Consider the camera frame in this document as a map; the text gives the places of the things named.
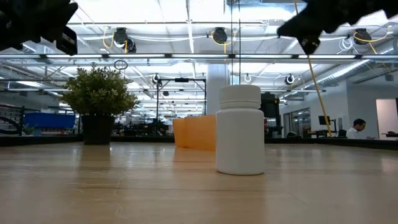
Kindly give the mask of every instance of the blue container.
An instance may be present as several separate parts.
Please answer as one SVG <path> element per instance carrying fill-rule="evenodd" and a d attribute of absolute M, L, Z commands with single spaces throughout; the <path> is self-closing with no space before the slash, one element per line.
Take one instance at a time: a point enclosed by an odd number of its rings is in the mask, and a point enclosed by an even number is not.
<path fill-rule="evenodd" d="M 73 128 L 75 119 L 75 115 L 27 113 L 24 124 L 35 128 Z"/>

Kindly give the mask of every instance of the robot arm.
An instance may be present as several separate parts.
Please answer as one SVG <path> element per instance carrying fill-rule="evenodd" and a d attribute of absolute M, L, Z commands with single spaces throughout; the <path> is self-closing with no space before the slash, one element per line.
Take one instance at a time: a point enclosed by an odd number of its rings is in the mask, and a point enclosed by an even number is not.
<path fill-rule="evenodd" d="M 361 17 L 384 10 L 388 18 L 398 14 L 396 0 L 305 0 L 307 6 L 278 28 L 279 36 L 297 38 L 307 55 L 318 48 L 323 31 L 330 34 L 345 23 L 353 25 Z"/>
<path fill-rule="evenodd" d="M 70 0 L 0 0 L 0 51 L 20 50 L 22 43 L 43 37 L 57 41 L 66 54 L 77 54 L 76 33 L 66 26 L 77 9 Z"/>

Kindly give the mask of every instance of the black plant pot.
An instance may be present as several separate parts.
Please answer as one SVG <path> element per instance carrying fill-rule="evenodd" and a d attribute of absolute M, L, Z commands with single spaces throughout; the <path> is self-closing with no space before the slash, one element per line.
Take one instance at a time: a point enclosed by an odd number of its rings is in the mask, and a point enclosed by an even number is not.
<path fill-rule="evenodd" d="M 85 144 L 106 145 L 111 142 L 114 117 L 83 116 L 83 139 Z"/>

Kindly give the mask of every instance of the white column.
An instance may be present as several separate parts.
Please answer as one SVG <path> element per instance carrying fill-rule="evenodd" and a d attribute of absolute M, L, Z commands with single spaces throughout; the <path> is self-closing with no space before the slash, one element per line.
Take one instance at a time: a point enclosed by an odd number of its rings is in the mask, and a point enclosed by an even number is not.
<path fill-rule="evenodd" d="M 207 71 L 206 114 L 216 114 L 220 110 L 220 90 L 229 85 L 228 64 L 209 64 Z"/>

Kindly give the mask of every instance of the potted plant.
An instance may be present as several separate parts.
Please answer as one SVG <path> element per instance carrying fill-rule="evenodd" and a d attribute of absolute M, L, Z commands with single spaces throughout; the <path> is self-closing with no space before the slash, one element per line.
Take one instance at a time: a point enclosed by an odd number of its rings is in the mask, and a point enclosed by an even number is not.
<path fill-rule="evenodd" d="M 82 115 L 85 144 L 109 144 L 114 116 L 133 109 L 139 101 L 127 91 L 128 81 L 117 70 L 77 69 L 78 76 L 69 79 L 62 96 L 72 110 Z"/>

